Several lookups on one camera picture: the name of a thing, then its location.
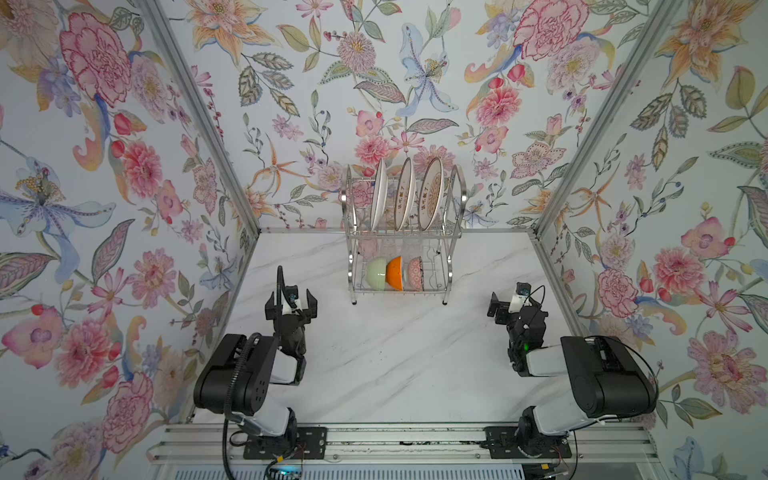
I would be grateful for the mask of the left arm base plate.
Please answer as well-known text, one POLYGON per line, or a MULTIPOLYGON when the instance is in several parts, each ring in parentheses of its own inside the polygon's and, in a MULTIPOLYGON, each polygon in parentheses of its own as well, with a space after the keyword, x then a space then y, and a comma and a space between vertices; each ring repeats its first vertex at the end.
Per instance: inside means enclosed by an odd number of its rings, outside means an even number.
POLYGON ((325 427, 288 428, 282 436, 251 436, 246 441, 245 460, 323 460, 327 446, 325 427))

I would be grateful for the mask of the brown rimmed plate right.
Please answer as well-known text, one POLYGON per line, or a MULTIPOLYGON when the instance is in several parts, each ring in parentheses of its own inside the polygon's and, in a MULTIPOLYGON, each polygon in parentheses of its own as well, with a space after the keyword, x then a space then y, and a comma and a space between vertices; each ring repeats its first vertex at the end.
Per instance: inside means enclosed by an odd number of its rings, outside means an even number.
POLYGON ((443 162, 434 158, 428 164, 418 197, 418 222, 421 231, 429 230, 436 220, 443 188, 443 162))

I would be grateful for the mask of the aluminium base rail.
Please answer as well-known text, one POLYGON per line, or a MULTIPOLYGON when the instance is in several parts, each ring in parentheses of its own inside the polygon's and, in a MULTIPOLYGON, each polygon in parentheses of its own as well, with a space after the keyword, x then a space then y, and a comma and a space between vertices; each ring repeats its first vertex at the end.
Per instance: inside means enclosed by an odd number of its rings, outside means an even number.
POLYGON ((595 424, 568 436, 543 454, 523 454, 512 445, 510 423, 327 423, 314 424, 304 450, 290 457, 315 464, 588 463, 658 464, 656 446, 638 423, 595 424))

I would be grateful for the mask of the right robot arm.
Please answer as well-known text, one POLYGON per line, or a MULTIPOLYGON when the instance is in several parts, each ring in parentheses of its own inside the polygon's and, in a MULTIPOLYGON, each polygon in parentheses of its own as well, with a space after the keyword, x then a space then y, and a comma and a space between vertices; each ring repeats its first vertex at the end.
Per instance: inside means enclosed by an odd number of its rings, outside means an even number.
POLYGON ((528 454, 600 420, 633 418, 656 406, 658 390, 638 365, 641 356, 617 337, 563 336, 545 346, 548 313, 531 292, 509 301, 492 294, 487 316, 505 327, 507 355, 519 376, 569 382, 568 390, 521 414, 515 443, 528 454))

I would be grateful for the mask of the patterned plate middle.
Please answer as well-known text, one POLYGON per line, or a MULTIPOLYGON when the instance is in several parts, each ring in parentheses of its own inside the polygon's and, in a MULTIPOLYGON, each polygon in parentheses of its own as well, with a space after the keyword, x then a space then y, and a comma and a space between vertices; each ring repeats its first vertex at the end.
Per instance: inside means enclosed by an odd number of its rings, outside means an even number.
POLYGON ((403 230, 408 222, 414 188, 414 166, 412 159, 408 157, 402 166, 395 196, 394 221, 396 231, 403 230))

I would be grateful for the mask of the chrome two-tier dish rack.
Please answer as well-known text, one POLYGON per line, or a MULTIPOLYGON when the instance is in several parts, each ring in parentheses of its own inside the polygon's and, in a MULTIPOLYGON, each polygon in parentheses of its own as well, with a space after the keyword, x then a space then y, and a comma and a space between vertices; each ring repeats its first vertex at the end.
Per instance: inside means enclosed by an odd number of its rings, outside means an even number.
POLYGON ((463 234, 463 216, 467 207, 467 185, 461 167, 455 165, 444 173, 444 188, 437 218, 427 231, 421 231, 418 222, 418 197, 424 176, 414 170, 414 195, 410 216, 405 228, 395 230, 395 196, 398 174, 388 178, 388 193, 384 217, 375 232, 370 230, 371 203, 374 194, 372 177, 356 177, 348 168, 341 188, 342 225, 346 237, 346 281, 349 301, 355 305, 361 295, 414 295, 435 296, 446 305, 454 280, 454 257, 458 240, 463 234), (385 257, 387 261, 403 258, 404 290, 395 291, 388 285, 384 291, 372 290, 365 281, 365 270, 370 260, 385 257), (406 265, 421 256, 424 271, 424 290, 412 291, 406 280, 406 265))

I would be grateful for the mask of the red patterned bowl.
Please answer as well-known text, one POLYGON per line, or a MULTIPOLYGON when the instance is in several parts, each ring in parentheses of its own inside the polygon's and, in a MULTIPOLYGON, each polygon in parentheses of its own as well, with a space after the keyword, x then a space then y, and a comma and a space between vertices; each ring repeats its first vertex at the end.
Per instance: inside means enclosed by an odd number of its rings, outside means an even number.
POLYGON ((424 271, 421 256, 410 259, 406 265, 406 280, 412 291, 424 290, 424 271))

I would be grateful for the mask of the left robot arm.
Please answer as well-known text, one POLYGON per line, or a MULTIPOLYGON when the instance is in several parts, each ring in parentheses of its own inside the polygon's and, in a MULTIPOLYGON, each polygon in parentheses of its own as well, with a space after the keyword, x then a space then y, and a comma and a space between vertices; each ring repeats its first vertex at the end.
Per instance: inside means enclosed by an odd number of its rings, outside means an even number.
POLYGON ((221 414, 251 436, 283 437, 293 411, 268 396, 272 385, 298 385, 306 369, 306 325, 317 317, 317 299, 298 289, 273 293, 265 305, 274 333, 227 334, 198 377, 193 401, 198 409, 221 414))

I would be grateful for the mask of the white plate left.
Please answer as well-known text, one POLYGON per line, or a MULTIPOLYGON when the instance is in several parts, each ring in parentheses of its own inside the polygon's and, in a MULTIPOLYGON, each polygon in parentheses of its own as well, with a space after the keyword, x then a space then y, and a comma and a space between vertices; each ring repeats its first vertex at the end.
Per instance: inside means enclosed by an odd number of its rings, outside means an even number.
POLYGON ((386 200, 388 193, 388 173, 386 161, 381 159, 378 164, 376 176, 374 179, 374 194, 371 203, 370 230, 375 232, 386 210, 386 200))

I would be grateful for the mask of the orange bowl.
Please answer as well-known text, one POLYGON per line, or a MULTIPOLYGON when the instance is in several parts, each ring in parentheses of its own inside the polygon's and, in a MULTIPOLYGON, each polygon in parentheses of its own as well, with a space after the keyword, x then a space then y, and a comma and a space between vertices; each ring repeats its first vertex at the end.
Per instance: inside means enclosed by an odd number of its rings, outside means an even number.
POLYGON ((401 256, 390 260, 386 266, 385 281, 395 291, 404 290, 403 258, 401 256))

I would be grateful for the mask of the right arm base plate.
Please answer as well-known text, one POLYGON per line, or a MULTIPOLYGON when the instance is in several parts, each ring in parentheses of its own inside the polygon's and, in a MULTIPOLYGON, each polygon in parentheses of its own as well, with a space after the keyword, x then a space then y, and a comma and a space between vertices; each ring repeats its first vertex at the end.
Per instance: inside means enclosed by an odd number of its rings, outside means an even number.
POLYGON ((484 428, 485 439, 480 446, 490 452, 492 459, 558 460, 570 459, 572 451, 565 436, 546 436, 538 431, 518 432, 514 425, 484 428))

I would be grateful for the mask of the pale green bowl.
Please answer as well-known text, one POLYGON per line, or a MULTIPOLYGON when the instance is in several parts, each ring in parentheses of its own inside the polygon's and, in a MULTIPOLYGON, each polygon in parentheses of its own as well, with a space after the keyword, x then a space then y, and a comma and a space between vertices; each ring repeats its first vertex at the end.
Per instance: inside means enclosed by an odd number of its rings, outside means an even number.
POLYGON ((387 286, 386 272, 388 261, 385 257, 370 260, 365 270, 365 281, 374 291, 384 291, 387 286))

